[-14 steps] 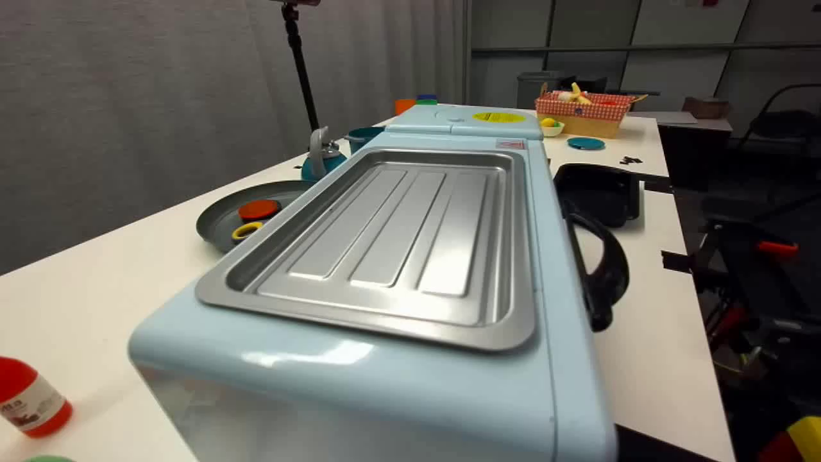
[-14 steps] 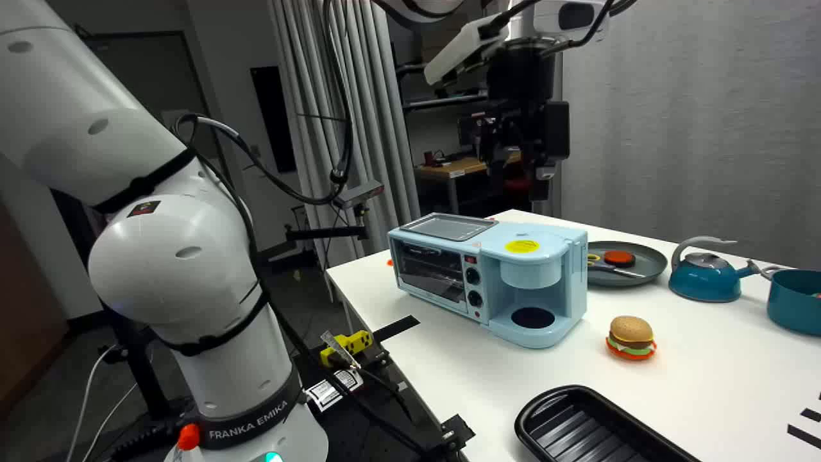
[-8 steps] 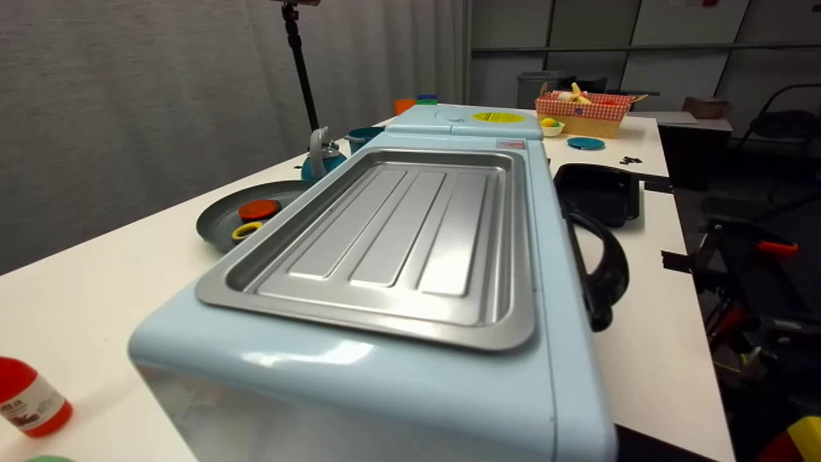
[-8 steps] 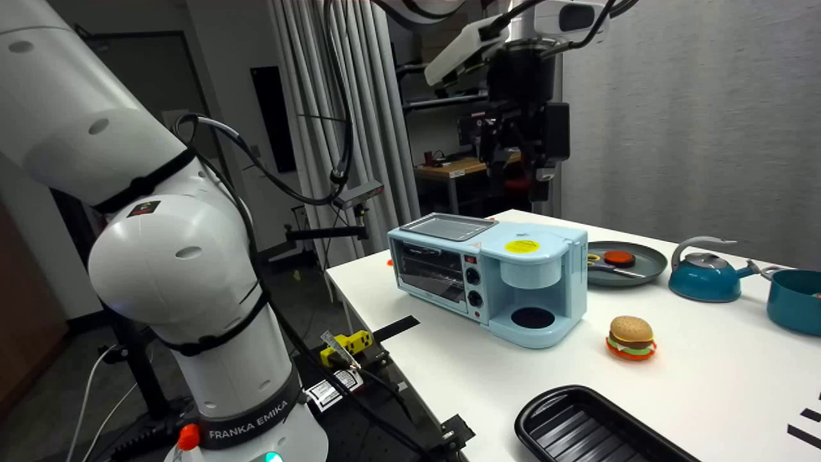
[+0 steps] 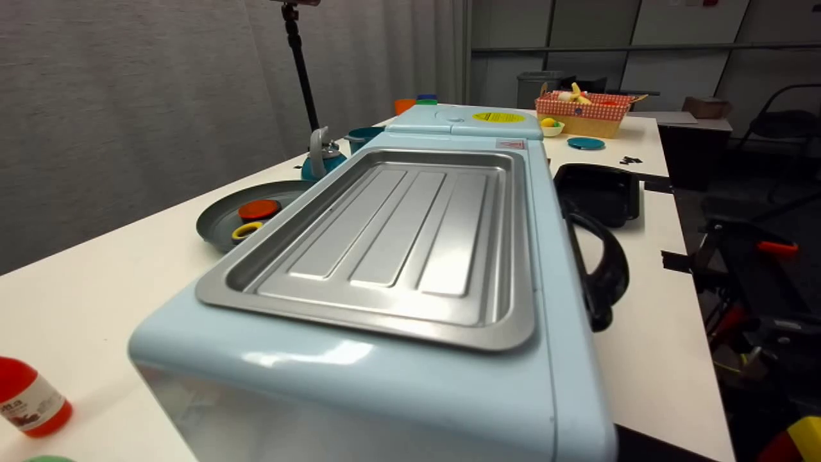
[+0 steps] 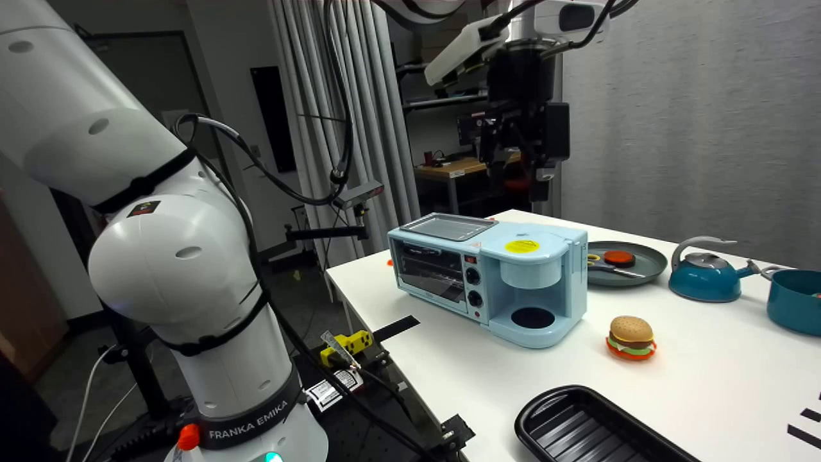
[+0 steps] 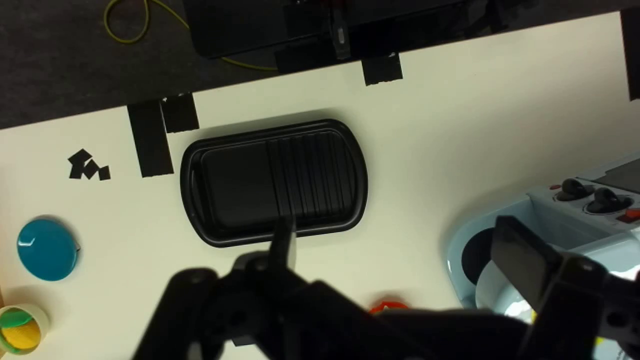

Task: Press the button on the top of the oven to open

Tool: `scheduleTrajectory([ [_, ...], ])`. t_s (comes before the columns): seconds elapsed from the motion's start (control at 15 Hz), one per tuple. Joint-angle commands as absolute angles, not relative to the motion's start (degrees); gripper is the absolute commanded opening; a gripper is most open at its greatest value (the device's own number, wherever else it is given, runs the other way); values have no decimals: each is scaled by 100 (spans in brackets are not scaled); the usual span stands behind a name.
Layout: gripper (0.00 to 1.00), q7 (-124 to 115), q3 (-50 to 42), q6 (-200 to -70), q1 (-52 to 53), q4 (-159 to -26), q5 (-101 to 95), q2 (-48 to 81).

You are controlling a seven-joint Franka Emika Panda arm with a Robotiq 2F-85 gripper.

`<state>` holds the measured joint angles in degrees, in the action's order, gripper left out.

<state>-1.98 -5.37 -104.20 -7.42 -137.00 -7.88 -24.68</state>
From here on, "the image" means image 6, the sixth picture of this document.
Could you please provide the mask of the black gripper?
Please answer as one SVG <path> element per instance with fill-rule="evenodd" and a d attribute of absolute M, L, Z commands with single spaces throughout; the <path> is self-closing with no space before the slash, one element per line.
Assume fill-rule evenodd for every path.
<path fill-rule="evenodd" d="M 537 50 L 500 52 L 487 66 L 479 160 L 506 190 L 528 190 L 540 169 L 569 157 L 569 106 L 555 100 L 555 59 Z"/>

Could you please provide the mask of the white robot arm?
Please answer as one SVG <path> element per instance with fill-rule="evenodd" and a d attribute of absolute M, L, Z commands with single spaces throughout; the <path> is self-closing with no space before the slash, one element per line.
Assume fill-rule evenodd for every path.
<path fill-rule="evenodd" d="M 164 462 L 329 462 L 249 207 L 46 0 L 0 0 L 0 155 L 107 218 L 91 286 L 157 335 L 195 401 Z"/>

